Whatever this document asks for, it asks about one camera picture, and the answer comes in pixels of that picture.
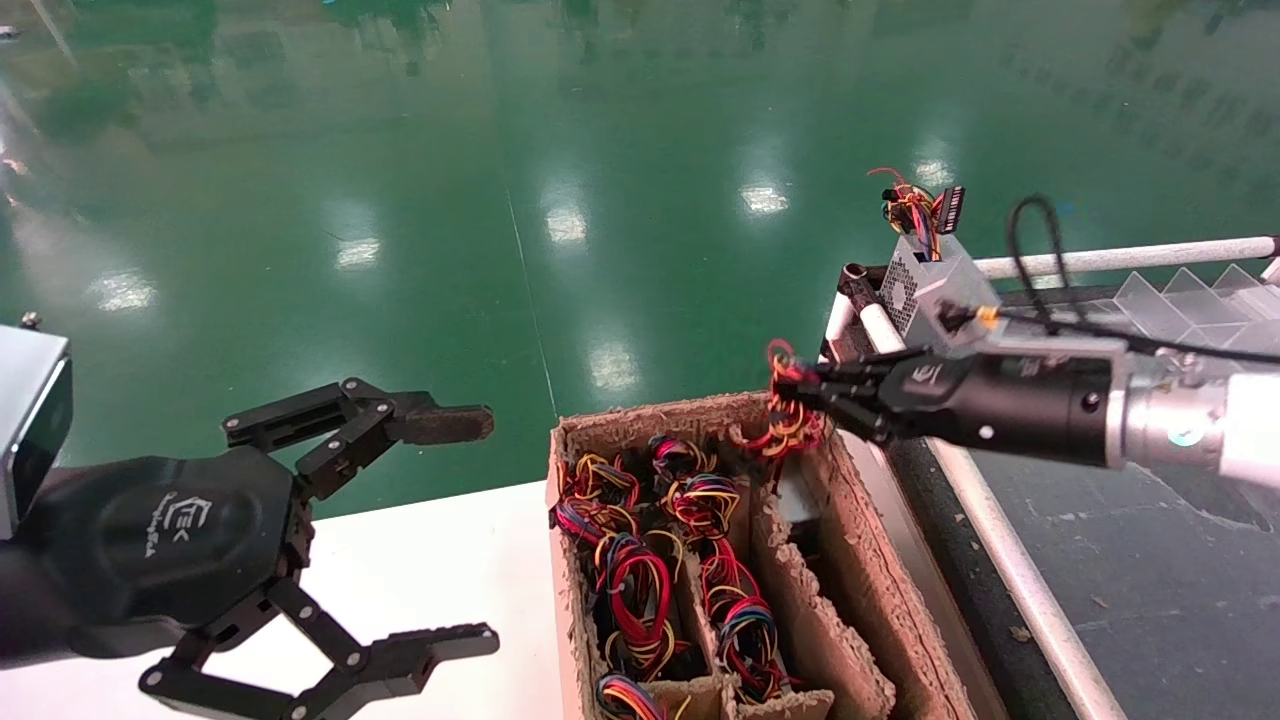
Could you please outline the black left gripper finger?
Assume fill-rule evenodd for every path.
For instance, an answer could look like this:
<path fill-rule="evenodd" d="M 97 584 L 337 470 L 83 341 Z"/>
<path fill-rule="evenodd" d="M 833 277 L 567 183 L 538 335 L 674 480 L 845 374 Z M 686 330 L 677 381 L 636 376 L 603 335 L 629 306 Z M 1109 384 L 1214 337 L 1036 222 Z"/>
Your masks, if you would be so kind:
<path fill-rule="evenodd" d="M 426 391 L 388 392 L 348 378 L 228 416 L 230 448 L 265 454 L 317 438 L 294 478 L 305 498 L 324 501 L 397 443 L 438 446 L 485 439 L 495 427 L 486 405 L 442 406 Z"/>

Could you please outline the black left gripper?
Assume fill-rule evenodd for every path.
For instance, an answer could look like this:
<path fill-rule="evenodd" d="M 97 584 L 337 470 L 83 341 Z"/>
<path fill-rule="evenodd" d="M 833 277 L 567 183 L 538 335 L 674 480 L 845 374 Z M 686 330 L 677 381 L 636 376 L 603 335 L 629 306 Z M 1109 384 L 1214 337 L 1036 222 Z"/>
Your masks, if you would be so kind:
<path fill-rule="evenodd" d="M 35 606 L 55 655 L 125 659 L 178 643 L 138 688 L 205 719 L 352 719 L 420 694 L 443 662 L 499 650 L 485 623 L 360 644 L 294 580 L 310 544 L 293 474 L 256 448 L 73 468 L 35 500 Z M 204 671 L 279 614 L 330 661 L 315 685 L 287 694 Z"/>

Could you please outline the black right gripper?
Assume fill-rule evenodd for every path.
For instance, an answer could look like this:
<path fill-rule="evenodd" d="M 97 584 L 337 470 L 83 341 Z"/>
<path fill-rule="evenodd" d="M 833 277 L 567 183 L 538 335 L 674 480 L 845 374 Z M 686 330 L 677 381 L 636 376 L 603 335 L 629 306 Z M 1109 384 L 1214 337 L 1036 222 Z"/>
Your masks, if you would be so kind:
<path fill-rule="evenodd" d="M 810 366 L 800 400 L 815 401 L 833 425 L 870 443 L 888 443 L 902 430 L 965 448 L 1105 468 L 1112 374 L 1100 357 L 946 357 L 905 348 Z"/>

